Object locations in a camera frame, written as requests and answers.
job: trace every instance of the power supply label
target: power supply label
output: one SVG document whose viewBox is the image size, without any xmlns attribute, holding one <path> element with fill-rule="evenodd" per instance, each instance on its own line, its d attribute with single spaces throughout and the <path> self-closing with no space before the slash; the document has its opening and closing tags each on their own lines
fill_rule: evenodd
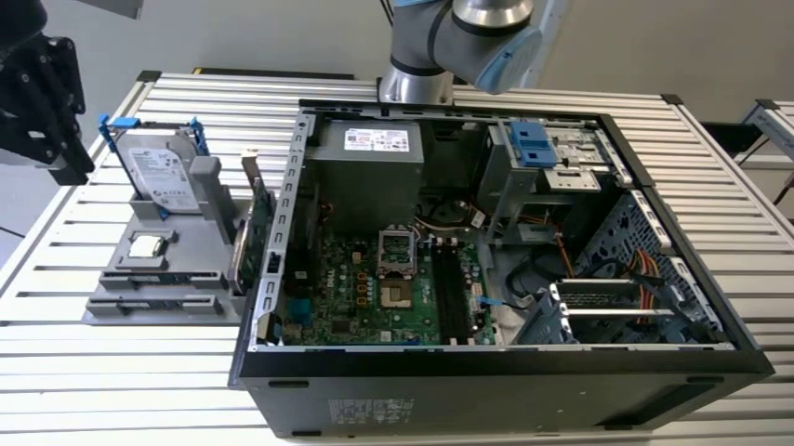
<svg viewBox="0 0 794 446">
<path fill-rule="evenodd" d="M 349 128 L 344 132 L 347 151 L 411 151 L 407 130 Z"/>
<path fill-rule="evenodd" d="M 392 425 L 408 423 L 413 398 L 328 400 L 331 423 L 335 425 Z"/>
<path fill-rule="evenodd" d="M 168 211 L 194 211 L 198 202 L 178 155 L 168 149 L 129 149 L 150 200 Z"/>
</svg>

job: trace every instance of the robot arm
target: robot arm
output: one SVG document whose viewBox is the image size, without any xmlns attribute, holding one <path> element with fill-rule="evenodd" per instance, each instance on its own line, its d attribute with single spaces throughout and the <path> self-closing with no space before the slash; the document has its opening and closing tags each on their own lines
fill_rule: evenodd
<svg viewBox="0 0 794 446">
<path fill-rule="evenodd" d="M 391 67 L 383 102 L 451 104 L 456 75 L 500 94 L 515 86 L 540 47 L 528 26 L 532 0 L 393 0 Z"/>
<path fill-rule="evenodd" d="M 80 142 L 85 112 L 74 43 L 46 37 L 40 0 L 0 0 L 0 164 L 33 164 L 61 185 L 94 169 Z"/>
</svg>

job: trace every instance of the metal extrusion table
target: metal extrusion table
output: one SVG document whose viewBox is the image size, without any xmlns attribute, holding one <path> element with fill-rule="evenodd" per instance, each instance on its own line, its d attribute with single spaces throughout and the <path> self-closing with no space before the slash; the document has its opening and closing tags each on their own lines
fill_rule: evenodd
<svg viewBox="0 0 794 446">
<path fill-rule="evenodd" d="M 758 99 L 742 124 L 755 124 L 783 154 L 794 160 L 794 102 Z"/>
<path fill-rule="evenodd" d="M 516 90 L 491 97 L 457 87 L 455 96 L 463 106 L 612 115 L 776 374 L 652 433 L 383 442 L 794 444 L 794 229 L 691 113 L 652 95 Z M 244 149 L 258 149 L 265 182 L 280 185 L 297 99 L 375 97 L 373 82 L 162 74 L 134 84 L 114 114 L 174 123 L 197 115 L 221 180 L 244 196 Z M 90 153 L 90 183 L 58 191 L 0 270 L 0 433 L 9 434 L 0 441 L 278 443 L 248 394 L 225 389 L 236 328 L 80 324 L 132 214 L 117 159 L 100 140 Z"/>
</svg>

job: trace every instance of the ram slot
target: ram slot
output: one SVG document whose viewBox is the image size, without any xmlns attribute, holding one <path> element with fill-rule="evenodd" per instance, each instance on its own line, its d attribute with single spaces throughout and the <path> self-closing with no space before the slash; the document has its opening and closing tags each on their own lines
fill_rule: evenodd
<svg viewBox="0 0 794 446">
<path fill-rule="evenodd" d="M 453 246 L 432 248 L 432 281 L 441 342 L 464 345 L 469 338 L 464 277 Z"/>
</svg>

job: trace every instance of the motherboard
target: motherboard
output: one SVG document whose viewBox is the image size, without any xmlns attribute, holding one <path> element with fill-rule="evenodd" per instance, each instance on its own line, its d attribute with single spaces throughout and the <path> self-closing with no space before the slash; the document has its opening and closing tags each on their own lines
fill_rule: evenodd
<svg viewBox="0 0 794 446">
<path fill-rule="evenodd" d="M 285 344 L 493 344 L 489 311 L 476 301 L 485 290 L 473 245 L 445 246 L 451 262 L 439 264 L 441 249 L 429 239 L 407 239 L 415 243 L 408 256 L 400 253 L 405 244 L 397 232 L 384 232 L 380 240 L 332 233 L 323 237 L 313 294 L 289 300 Z M 408 257 L 415 257 L 413 274 L 384 273 L 384 258 L 407 265 Z M 449 272 L 448 264 L 456 271 Z M 449 327 L 465 335 L 449 341 Z"/>
</svg>

